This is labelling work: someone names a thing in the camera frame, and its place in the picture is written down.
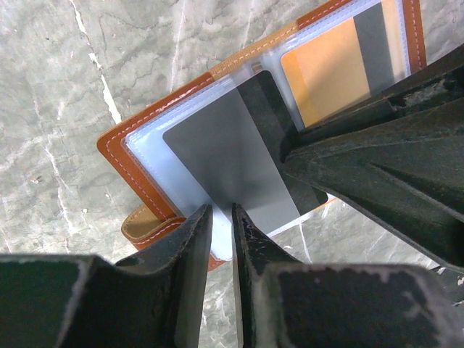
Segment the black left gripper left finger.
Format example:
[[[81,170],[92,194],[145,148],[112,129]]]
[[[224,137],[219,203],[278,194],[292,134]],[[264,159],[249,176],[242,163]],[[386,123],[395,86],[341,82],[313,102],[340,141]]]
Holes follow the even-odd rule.
[[[1,256],[3,347],[196,347],[212,207],[121,261]]]

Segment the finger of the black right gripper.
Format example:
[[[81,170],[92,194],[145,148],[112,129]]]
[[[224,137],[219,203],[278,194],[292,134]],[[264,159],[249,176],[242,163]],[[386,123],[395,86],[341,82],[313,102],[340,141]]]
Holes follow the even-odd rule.
[[[463,266],[463,48],[299,136],[283,171]]]

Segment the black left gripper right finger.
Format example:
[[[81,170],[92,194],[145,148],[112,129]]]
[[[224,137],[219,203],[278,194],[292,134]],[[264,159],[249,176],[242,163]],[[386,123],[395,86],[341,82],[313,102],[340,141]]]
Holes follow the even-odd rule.
[[[463,319],[414,265],[305,264],[232,208],[245,347],[461,347]]]

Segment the orange gold card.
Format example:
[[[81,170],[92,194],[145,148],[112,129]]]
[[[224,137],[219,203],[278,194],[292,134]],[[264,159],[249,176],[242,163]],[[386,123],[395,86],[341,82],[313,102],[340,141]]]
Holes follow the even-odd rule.
[[[410,74],[398,1],[351,1],[304,29],[281,57],[304,126]]]

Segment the brown leather card holder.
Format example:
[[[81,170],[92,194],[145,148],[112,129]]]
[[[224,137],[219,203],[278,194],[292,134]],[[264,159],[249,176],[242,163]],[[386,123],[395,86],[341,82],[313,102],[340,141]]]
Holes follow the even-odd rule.
[[[209,198],[163,136],[181,121],[262,71],[271,73],[297,129],[297,135],[305,128],[327,120],[329,117],[309,127],[303,125],[298,111],[292,108],[294,98],[283,73],[281,57],[290,49],[295,37],[309,25],[350,2],[327,1],[233,54],[99,138],[98,150],[143,202],[128,216],[121,228],[123,235],[135,248],[141,250],[154,244],[178,228],[199,206],[211,204],[213,225],[209,267],[215,269],[232,258],[231,216],[227,217]],[[427,65],[421,3],[398,2],[402,6],[410,76]],[[327,202],[321,206],[333,200],[332,195],[327,196]],[[276,235],[319,207],[267,234]]]

